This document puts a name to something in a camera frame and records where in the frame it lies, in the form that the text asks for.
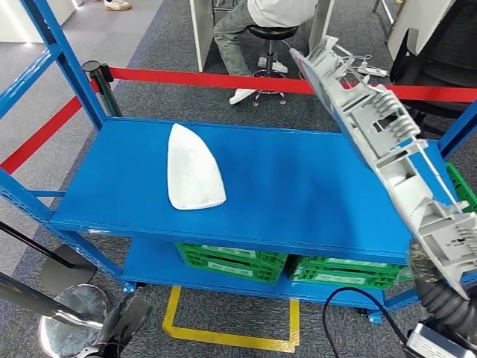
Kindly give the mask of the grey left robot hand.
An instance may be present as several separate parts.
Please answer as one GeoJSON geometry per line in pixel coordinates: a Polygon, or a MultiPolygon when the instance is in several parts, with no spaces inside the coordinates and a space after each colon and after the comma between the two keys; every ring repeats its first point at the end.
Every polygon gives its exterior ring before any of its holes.
{"type": "Polygon", "coordinates": [[[149,301],[132,292],[127,294],[107,315],[98,341],[128,345],[151,315],[151,311],[149,301]]]}

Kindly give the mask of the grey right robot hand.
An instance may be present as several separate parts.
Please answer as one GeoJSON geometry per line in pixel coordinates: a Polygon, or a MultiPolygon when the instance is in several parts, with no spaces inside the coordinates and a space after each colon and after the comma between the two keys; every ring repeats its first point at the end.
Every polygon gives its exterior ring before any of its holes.
{"type": "Polygon", "coordinates": [[[427,255],[420,244],[415,240],[411,240],[409,245],[408,265],[415,282],[424,283],[429,278],[427,270],[427,255]]]}

